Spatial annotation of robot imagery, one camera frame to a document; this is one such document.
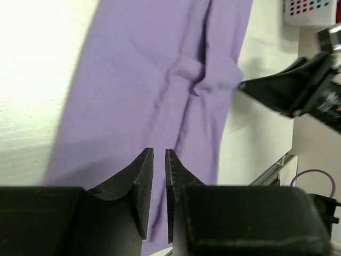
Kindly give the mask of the white plastic basket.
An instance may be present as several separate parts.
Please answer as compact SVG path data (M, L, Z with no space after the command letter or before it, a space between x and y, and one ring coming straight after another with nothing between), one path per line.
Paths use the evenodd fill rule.
M285 0L284 20L291 26L332 26L337 0Z

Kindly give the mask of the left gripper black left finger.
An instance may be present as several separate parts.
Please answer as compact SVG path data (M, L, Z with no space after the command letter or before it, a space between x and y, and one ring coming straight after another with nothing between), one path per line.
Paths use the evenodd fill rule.
M104 201L128 198L129 210L142 239L147 238L151 188L153 179L153 149L146 148L130 165L87 192Z

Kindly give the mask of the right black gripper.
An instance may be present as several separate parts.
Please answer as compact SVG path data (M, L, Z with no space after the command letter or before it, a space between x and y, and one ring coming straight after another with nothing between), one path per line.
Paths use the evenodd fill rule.
M239 84L238 90L286 117L308 114L340 131L340 24L323 28L310 40L319 47L312 58L299 57L274 75Z

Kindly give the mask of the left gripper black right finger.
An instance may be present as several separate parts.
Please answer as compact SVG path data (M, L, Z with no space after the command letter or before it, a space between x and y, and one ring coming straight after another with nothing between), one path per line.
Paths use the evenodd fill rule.
M166 149L165 175L167 194L168 242L173 242L175 205L184 186L204 186L180 161L174 149Z

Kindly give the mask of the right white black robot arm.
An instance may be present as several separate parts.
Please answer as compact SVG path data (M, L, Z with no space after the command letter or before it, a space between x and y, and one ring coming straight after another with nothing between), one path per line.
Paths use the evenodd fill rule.
M334 81L340 69L340 25L317 32L316 38L317 55L300 57L277 74L243 81L239 90L283 116L310 115L340 132L340 84ZM327 243L339 222L335 199L291 186L239 188L234 205L241 213L238 234L246 242Z

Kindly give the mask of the purple t-shirt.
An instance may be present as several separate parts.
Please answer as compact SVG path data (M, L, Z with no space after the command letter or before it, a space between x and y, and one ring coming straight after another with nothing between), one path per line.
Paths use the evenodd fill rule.
M92 188L154 149L142 255L168 246L165 151L216 184L252 1L100 1L44 182Z

